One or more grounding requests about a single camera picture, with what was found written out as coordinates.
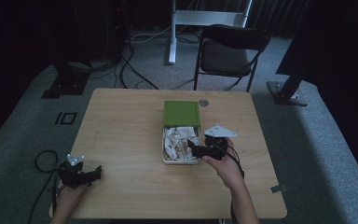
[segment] chair backrest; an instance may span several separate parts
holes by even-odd
[[[232,49],[253,49],[263,51],[270,40],[270,35],[261,29],[215,24],[205,27],[200,41],[211,39]]]

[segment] white table frame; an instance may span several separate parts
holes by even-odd
[[[251,4],[252,0],[248,0],[243,12],[176,10],[176,0],[172,0],[172,37],[169,64],[175,64],[176,61],[176,25],[209,26],[225,24],[245,27]]]

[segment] green box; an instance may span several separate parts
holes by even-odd
[[[162,154],[165,164],[197,164],[196,161],[178,161],[170,158],[165,151],[164,137],[165,130],[179,127],[193,127],[194,134],[200,139],[200,111],[198,102],[189,101],[165,101],[164,102],[164,118],[162,127]]]
[[[163,124],[164,127],[199,127],[201,125],[199,103],[187,101],[165,101]]]

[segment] wooden table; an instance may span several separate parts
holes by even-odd
[[[230,218],[230,193],[206,162],[166,165],[162,121],[166,100],[207,100],[201,129],[216,123],[238,133],[234,147],[260,218],[282,218],[286,207],[252,97],[229,91],[97,89],[83,118],[72,154],[85,156],[83,171],[103,167],[73,217]]]

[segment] box lid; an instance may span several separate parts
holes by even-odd
[[[200,126],[198,102],[165,101],[164,126]]]

